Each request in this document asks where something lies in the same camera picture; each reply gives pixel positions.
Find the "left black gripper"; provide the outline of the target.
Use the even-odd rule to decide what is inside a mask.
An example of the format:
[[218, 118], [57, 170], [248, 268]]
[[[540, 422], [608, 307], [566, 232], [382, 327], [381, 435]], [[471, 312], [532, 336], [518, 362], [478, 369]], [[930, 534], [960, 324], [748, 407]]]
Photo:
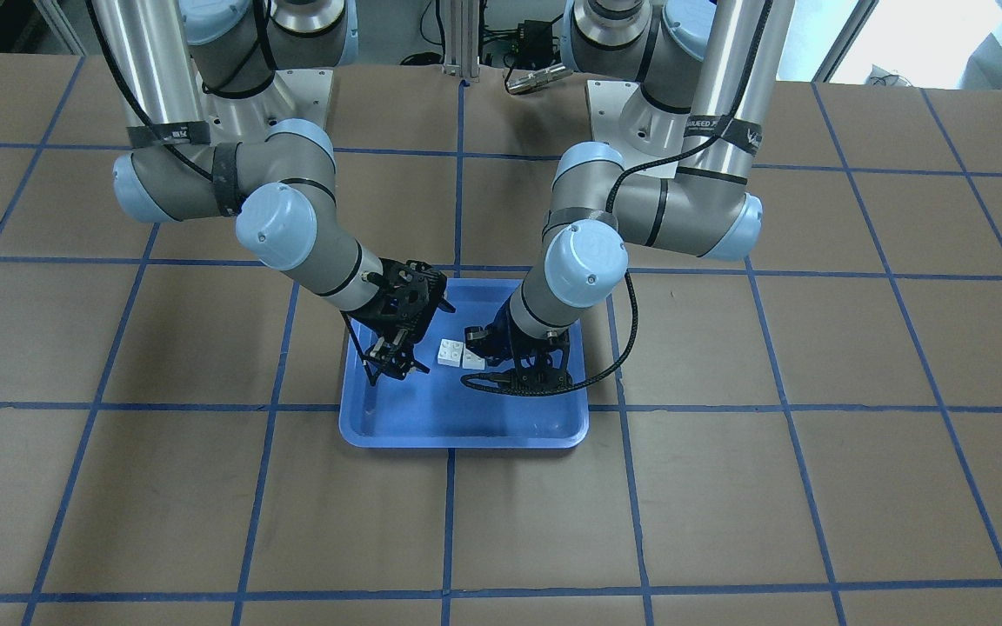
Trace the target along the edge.
[[483, 392], [505, 392], [524, 397], [564, 395], [572, 388], [568, 370], [570, 332], [536, 338], [528, 336], [512, 320], [508, 305], [502, 305], [492, 325], [496, 329], [497, 355], [485, 360], [489, 366], [513, 361], [513, 368], [489, 374], [465, 374], [465, 388]]

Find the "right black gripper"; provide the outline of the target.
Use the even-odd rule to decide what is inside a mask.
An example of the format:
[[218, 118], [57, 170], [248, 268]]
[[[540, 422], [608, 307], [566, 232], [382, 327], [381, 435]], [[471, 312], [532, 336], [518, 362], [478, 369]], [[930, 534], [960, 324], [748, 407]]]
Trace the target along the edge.
[[457, 314], [448, 300], [449, 278], [442, 270], [417, 260], [379, 262], [381, 270], [363, 274], [367, 283], [377, 286], [377, 294], [349, 312], [349, 318], [379, 336], [362, 351], [371, 387], [377, 387], [380, 376], [403, 381], [413, 371], [428, 374], [431, 369], [414, 356], [414, 345], [422, 341], [435, 314]]

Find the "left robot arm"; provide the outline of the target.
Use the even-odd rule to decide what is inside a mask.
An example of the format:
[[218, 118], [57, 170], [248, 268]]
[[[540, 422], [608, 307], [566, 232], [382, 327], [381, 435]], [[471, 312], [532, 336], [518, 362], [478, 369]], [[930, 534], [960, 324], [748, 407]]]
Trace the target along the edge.
[[792, 1], [568, 4], [562, 55], [636, 84], [623, 123], [647, 162], [627, 166], [601, 142], [564, 152], [539, 260], [491, 323], [465, 330], [491, 371], [461, 384], [537, 397], [597, 383], [570, 376], [569, 329], [631, 281], [628, 244], [704, 260], [752, 252], [763, 207], [747, 182], [792, 12]]

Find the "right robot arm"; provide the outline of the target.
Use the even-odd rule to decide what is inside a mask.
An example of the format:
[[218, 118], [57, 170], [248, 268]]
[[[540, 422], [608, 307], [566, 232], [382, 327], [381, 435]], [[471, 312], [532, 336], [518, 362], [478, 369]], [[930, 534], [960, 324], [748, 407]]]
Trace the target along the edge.
[[287, 72], [357, 55], [353, 1], [88, 1], [101, 55], [127, 103], [131, 151], [114, 191], [143, 223], [234, 219], [259, 261], [375, 333], [370, 383], [428, 372], [417, 360], [446, 276], [367, 250], [337, 218], [337, 160]]

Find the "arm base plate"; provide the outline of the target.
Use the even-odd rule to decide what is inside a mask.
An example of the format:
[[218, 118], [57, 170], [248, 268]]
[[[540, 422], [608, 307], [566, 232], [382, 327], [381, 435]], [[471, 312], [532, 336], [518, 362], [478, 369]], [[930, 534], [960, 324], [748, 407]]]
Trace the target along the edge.
[[333, 69], [286, 69], [276, 72], [274, 83], [253, 97], [229, 99], [199, 94], [211, 143], [234, 143], [266, 138], [275, 124], [303, 118], [327, 126]]
[[649, 103], [640, 84], [589, 80], [587, 100], [593, 140], [620, 153], [628, 167], [683, 150], [688, 116]]

